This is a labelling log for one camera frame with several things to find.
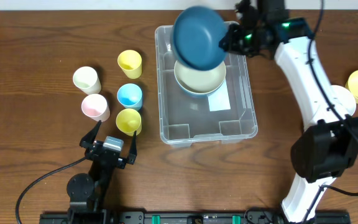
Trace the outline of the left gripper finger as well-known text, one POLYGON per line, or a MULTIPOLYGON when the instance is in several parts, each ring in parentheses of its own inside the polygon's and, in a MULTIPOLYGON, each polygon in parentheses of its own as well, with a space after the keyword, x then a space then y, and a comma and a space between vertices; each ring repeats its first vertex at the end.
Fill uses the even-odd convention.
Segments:
POLYGON ((80 140, 80 147, 83 148, 91 148, 93 147, 94 140, 96 139, 96 136, 98 134, 99 128, 101 126, 102 121, 99 120, 95 127, 89 131, 85 136, 83 136, 80 140))
POLYGON ((134 135, 133 135, 132 141, 131 141, 131 146, 129 149, 129 154, 127 157, 128 164, 134 164, 136 157, 137 157, 136 137, 137 137, 137 131, 134 131, 134 135))

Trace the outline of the dark blue bowl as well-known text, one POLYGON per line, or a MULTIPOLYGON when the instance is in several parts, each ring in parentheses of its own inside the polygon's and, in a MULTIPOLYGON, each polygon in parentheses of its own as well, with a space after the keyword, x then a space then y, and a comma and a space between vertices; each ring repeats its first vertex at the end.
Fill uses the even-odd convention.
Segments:
POLYGON ((194 92, 194 91, 190 91, 188 89, 185 88, 185 85, 182 84, 179 80, 175 80, 179 87, 188 95, 192 96, 192 97, 204 97, 204 96, 209 96, 209 95, 212 95, 214 93, 216 93, 221 87, 224 86, 224 84, 226 83, 226 81, 224 80, 217 88, 213 89, 212 91, 209 91, 209 92, 204 92, 204 93, 197 93, 197 92, 194 92))
POLYGON ((222 17, 204 6, 185 9, 172 29, 172 47, 177 59, 187 67, 207 71, 226 58, 219 42, 227 33, 222 17))

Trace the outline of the beige bowl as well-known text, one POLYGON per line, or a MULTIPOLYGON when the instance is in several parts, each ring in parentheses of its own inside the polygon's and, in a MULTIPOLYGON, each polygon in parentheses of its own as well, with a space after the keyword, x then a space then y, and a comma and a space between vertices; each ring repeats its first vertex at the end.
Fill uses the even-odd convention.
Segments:
POLYGON ((212 91, 226 79, 226 64, 207 71, 195 70, 184 66, 178 60, 174 64, 174 76, 185 88, 197 93, 212 91))

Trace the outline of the white bowl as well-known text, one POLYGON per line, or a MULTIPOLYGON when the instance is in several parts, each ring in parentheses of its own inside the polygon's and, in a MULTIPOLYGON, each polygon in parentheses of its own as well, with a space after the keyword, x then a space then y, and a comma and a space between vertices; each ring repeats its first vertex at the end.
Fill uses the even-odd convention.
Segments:
POLYGON ((356 112, 356 101, 353 94, 343 86, 332 85, 336 98, 346 108, 349 115, 354 115, 356 112))

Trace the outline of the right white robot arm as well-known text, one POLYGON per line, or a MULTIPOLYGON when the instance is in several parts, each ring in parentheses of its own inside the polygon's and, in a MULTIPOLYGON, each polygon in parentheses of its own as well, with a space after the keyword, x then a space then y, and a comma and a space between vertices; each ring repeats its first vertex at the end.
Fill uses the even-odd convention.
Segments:
POLYGON ((283 1, 236 4, 239 24, 220 41, 230 53, 255 57, 269 50, 285 74, 301 111, 304 131, 291 147, 295 178, 281 203, 280 223, 316 223, 316 207, 325 190, 358 155, 358 117, 332 89, 316 50, 317 29, 290 18, 283 1))

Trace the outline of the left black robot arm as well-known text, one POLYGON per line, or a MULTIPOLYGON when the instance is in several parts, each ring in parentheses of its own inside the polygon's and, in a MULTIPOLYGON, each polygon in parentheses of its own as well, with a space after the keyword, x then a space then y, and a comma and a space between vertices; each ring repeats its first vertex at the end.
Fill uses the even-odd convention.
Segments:
POLYGON ((123 140, 111 136, 104 141, 96 140, 101 123, 98 121, 80 140, 80 147, 85 148, 85 159, 92 162, 89 172, 73 176, 67 184, 70 210, 76 213, 100 210, 114 170, 133 165, 137 157, 137 131, 132 135, 128 156, 121 157, 123 140))

